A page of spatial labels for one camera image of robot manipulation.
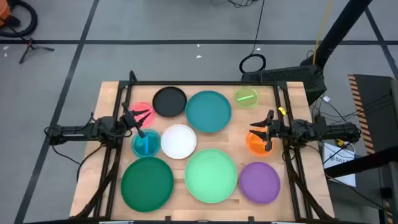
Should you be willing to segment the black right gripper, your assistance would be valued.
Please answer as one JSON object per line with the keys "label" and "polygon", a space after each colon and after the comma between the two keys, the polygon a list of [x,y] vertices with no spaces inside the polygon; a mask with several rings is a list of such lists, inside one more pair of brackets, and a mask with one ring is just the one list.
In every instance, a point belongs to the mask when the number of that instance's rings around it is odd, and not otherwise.
{"label": "black right gripper", "polygon": [[263,121],[251,123],[254,127],[267,127],[267,132],[250,130],[249,132],[258,136],[262,140],[266,140],[266,151],[269,152],[272,149],[272,138],[288,138],[289,131],[288,127],[283,121],[274,119],[274,111],[269,110],[267,118]]}

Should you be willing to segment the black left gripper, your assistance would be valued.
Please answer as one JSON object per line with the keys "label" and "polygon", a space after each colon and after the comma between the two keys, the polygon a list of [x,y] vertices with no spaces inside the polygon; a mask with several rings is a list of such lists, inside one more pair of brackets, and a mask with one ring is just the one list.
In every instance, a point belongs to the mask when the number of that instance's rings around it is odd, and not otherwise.
{"label": "black left gripper", "polygon": [[140,137],[145,138],[146,135],[141,130],[141,127],[149,127],[152,125],[152,113],[150,113],[149,110],[129,111],[126,102],[121,103],[121,105],[124,111],[124,114],[121,116],[121,122],[125,124],[128,129],[136,128]]}

